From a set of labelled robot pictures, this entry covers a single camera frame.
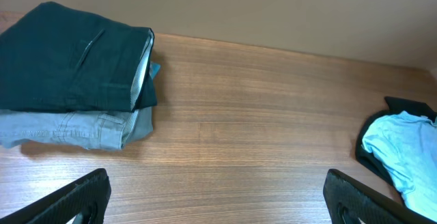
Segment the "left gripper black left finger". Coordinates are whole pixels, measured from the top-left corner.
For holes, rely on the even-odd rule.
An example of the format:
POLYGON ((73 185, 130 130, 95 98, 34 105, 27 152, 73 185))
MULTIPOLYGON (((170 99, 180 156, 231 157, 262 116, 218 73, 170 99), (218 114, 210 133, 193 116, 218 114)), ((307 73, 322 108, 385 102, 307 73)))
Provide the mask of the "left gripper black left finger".
POLYGON ((99 168, 1 218, 1 224, 102 224, 110 196, 107 171, 99 168))

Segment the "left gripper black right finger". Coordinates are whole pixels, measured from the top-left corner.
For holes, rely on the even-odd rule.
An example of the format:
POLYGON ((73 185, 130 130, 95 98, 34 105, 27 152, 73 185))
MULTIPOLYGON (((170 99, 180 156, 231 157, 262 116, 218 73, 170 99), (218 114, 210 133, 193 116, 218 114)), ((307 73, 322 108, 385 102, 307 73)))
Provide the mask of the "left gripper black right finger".
POLYGON ((328 170, 323 196, 332 224, 436 224, 338 169, 328 170))

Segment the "black shorts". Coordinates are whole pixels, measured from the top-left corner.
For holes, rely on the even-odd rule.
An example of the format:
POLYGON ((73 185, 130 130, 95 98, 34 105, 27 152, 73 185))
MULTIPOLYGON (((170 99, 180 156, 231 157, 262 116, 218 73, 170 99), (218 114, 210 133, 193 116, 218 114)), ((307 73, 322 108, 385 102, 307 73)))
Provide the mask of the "black shorts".
POLYGON ((153 107, 154 32, 41 3, 1 34, 1 108, 64 113, 153 107))

